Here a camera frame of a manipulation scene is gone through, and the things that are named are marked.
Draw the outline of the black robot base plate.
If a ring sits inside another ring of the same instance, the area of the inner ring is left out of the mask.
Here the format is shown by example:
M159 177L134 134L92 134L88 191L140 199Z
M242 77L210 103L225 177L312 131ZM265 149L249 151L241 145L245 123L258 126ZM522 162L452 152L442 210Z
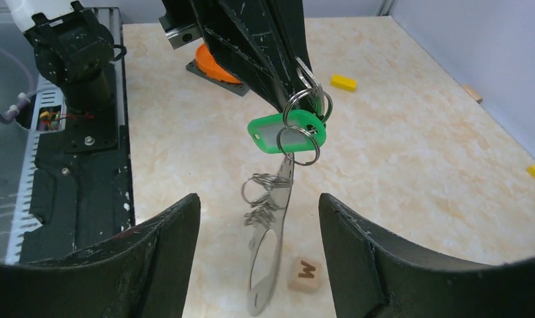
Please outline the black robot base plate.
M25 234L17 264L61 259L135 223L121 16L116 8L87 8L117 45L119 59L104 69L115 98L117 126L74 127L63 93L61 105L41 108L30 204L30 214L41 227ZM40 74L40 80L47 79Z

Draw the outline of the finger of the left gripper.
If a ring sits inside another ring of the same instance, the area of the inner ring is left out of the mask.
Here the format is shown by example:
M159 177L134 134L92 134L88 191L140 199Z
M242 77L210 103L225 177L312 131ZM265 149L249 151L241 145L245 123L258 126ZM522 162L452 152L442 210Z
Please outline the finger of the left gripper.
M301 79L312 69L306 44L304 5L302 1L264 1L263 58L267 69L267 100L279 112L299 91L306 89Z
M191 1L215 61L282 111L293 85L273 1Z

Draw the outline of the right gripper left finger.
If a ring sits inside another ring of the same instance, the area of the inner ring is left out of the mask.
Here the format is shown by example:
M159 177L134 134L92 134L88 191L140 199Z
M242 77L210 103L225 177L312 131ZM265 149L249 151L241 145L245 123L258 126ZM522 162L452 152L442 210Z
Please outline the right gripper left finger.
M64 258L0 264L0 317L181 317L200 209L191 193Z

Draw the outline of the green key tag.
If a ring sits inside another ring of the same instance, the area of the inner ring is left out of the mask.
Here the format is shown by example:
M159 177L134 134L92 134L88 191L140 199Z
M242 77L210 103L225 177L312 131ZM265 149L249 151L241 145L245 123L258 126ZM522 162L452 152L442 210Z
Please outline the green key tag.
M324 124L313 114L295 109L288 114L288 124L283 114L253 119L247 132L259 150L267 154L304 152L323 146L327 135Z

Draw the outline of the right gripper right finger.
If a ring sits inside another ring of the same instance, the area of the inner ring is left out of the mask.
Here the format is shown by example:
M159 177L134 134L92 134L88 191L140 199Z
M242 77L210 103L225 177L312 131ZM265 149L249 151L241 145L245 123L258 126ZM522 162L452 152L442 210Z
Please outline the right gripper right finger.
M425 248L319 198L338 317L535 317L535 257L492 266Z

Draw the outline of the steel split keyring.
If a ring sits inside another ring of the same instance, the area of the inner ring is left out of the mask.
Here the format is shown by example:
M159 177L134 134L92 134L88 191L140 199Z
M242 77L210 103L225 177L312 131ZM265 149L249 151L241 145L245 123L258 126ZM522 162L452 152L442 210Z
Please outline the steel split keyring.
M314 101L316 111L326 108L326 112L319 118L317 115L296 109L295 105L306 97ZM282 128L276 135L276 145L280 153L289 160L295 152L314 151L314 159L307 162L298 162L301 166L311 166L320 158L321 146L326 141L326 122L333 111L333 101L324 91L317 92L313 88L303 89L291 97L283 108Z

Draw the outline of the metal key holder plate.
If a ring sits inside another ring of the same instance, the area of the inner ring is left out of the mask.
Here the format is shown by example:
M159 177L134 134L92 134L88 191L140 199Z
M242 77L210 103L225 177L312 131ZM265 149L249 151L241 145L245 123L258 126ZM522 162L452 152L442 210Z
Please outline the metal key holder plate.
M254 173L241 186L241 197L251 208L244 224L253 227L247 283L247 311L252 317L268 307L276 290L294 167L294 155L285 156L277 173Z

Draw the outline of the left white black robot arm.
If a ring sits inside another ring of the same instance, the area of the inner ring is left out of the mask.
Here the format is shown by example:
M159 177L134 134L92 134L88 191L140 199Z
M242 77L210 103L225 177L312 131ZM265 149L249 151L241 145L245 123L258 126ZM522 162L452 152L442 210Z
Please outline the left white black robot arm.
M40 74L62 90L78 128L114 129L104 69L119 59L109 29L79 1L8 1ZM165 1L161 23L179 46L201 38L214 60L277 111L307 86L301 1Z

